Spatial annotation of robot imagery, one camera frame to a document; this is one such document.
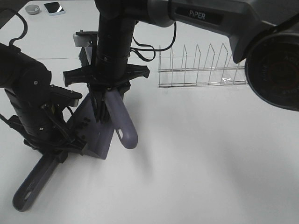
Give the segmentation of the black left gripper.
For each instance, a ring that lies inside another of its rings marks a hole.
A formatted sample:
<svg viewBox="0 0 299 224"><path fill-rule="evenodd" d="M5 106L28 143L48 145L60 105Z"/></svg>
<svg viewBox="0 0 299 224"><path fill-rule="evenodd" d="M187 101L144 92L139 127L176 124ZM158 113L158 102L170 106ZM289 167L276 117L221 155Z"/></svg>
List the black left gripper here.
<svg viewBox="0 0 299 224"><path fill-rule="evenodd" d="M44 155L56 153L56 161L64 163L68 152L81 153L86 143L80 140L73 125L66 123L63 110L50 99L50 86L12 87L6 94L17 114L11 124L23 137L23 143Z"/></svg>

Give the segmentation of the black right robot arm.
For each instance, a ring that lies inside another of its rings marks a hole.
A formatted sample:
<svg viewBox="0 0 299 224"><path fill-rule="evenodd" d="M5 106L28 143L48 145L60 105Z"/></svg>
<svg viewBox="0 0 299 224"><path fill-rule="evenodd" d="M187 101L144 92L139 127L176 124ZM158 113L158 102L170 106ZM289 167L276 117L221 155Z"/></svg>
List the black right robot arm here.
<svg viewBox="0 0 299 224"><path fill-rule="evenodd" d="M128 64L137 22L168 27L179 21L229 38L233 61L245 62L253 92L270 105L299 109L299 3L296 0L97 0L99 30L92 64L64 73L65 85L88 83L104 95L148 76Z"/></svg>

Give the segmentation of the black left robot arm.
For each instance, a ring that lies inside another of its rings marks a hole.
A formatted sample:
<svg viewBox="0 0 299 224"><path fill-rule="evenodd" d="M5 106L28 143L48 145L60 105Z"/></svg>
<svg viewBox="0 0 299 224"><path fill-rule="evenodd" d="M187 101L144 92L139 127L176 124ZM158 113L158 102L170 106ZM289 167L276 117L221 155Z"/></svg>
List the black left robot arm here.
<svg viewBox="0 0 299 224"><path fill-rule="evenodd" d="M41 62L16 46L1 44L0 87L16 112L10 119L1 119L42 154L81 154L86 143L77 136L74 125L65 122L63 110L78 106L82 94L51 85L51 77Z"/></svg>

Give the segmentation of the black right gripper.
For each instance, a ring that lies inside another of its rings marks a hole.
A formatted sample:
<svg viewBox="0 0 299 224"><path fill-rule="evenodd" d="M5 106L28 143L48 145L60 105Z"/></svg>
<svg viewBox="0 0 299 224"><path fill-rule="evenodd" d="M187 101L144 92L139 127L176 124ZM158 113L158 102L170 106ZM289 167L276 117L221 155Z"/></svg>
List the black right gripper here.
<svg viewBox="0 0 299 224"><path fill-rule="evenodd" d="M122 98L130 90L130 80L137 77L148 78L150 70L144 65L128 63L131 43L114 43L112 45L92 45L91 42L76 43L81 48L80 60L86 54L87 64L70 71L64 71L64 84L88 83L87 87L96 121L103 121L103 90L99 86L115 87Z"/></svg>

